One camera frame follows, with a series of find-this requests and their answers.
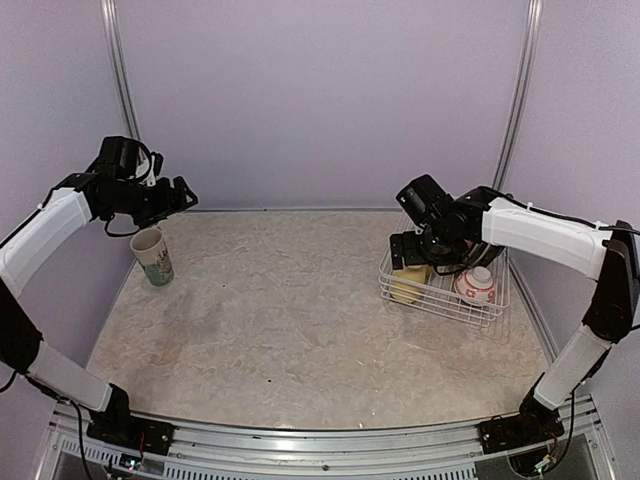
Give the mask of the white red patterned bowl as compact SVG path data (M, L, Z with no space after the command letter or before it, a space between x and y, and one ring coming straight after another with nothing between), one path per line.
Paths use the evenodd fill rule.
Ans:
M470 305L493 303L496 296L495 280L489 269L481 266L461 272L454 281L454 289Z

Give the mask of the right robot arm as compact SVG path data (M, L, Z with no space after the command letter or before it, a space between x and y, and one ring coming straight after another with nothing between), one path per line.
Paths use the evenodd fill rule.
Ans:
M548 411L592 376L612 346L636 327L638 231L623 221L606 225L539 209L487 186L454 198L430 175L412 180L396 200L414 227L389 238L395 270L427 265L439 275L453 275L515 249L595 281L581 324L511 423L518 442L535 442L550 427Z

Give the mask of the pale yellow mug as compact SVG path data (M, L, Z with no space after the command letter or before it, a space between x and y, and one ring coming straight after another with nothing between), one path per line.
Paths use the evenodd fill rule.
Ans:
M428 265L410 266L402 270L394 270L390 282L390 296L403 304L413 304L420 300L425 285L434 272Z

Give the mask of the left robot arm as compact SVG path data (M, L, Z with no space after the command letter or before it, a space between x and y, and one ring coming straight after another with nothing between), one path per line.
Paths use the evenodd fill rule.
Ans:
M127 215L151 227L194 207L182 177L162 176L163 157L122 136L103 139L96 159L49 190L44 201L1 242L1 361L55 394L102 414L102 430L121 445L140 434L126 412L126 393L89 373L46 343L18 300L34 274L67 239L94 220Z

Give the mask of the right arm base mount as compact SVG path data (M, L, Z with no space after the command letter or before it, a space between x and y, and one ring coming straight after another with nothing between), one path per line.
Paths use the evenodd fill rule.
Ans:
M494 416L481 422L478 435L484 454L517 449L561 437L565 433L557 408L549 409L534 398L532 387L516 414Z

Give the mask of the teal floral mug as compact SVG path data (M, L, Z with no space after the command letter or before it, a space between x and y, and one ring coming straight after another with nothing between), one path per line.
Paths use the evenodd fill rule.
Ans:
M130 248L147 280L155 287L164 287L174 279L174 270L163 232L158 227L136 233Z

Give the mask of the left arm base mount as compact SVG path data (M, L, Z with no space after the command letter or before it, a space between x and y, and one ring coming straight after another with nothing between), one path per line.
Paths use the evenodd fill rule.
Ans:
M104 411L90 411L87 435L112 445L167 456L175 426L171 423L134 416L125 390L110 384L111 395Z

